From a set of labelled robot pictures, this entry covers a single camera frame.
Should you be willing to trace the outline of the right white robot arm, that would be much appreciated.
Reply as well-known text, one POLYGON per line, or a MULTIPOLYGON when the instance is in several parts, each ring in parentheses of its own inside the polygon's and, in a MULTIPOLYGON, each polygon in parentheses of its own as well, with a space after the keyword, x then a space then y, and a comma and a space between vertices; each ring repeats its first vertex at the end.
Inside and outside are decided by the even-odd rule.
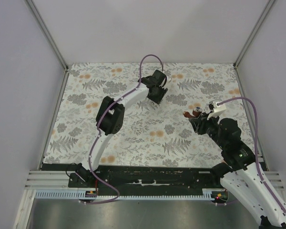
POLYGON ((286 229, 286 202, 280 197, 253 151, 241 140, 236 120, 183 113, 194 132, 208 135, 222 150, 224 161, 212 167, 211 186, 224 187, 251 213, 261 229, 286 229))

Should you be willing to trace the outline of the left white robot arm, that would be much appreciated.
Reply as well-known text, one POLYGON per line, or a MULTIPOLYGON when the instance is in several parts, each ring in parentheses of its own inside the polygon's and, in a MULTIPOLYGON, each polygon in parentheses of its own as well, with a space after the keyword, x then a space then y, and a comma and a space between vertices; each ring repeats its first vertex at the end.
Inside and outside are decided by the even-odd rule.
POLYGON ((110 139, 122 128, 125 111, 137 102, 148 98, 160 104, 168 89, 165 88, 168 77, 156 70, 147 77, 139 76, 138 84, 117 99, 106 96, 96 116, 98 134, 91 146, 88 165, 85 169, 81 163, 75 167, 75 172, 69 175, 68 187, 91 187, 94 185, 95 170, 98 168, 102 154, 110 139))

